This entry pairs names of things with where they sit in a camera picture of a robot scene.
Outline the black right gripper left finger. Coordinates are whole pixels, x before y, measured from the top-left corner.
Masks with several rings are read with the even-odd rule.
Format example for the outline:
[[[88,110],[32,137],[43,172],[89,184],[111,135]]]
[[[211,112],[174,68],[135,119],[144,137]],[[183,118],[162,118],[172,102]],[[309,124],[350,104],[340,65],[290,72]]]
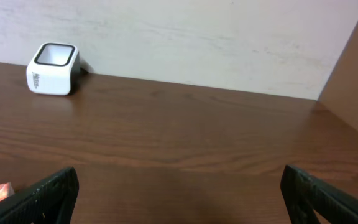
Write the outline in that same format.
[[[0,201],[0,223],[70,223],[79,192],[74,167],[66,167]]]

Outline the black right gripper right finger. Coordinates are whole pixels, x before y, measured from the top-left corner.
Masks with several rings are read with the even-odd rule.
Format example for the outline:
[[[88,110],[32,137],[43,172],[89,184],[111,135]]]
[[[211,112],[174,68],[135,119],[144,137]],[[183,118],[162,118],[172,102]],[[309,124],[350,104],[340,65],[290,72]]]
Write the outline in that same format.
[[[285,166],[280,189],[292,223],[319,223],[318,213],[329,223],[358,224],[357,198],[296,166]]]

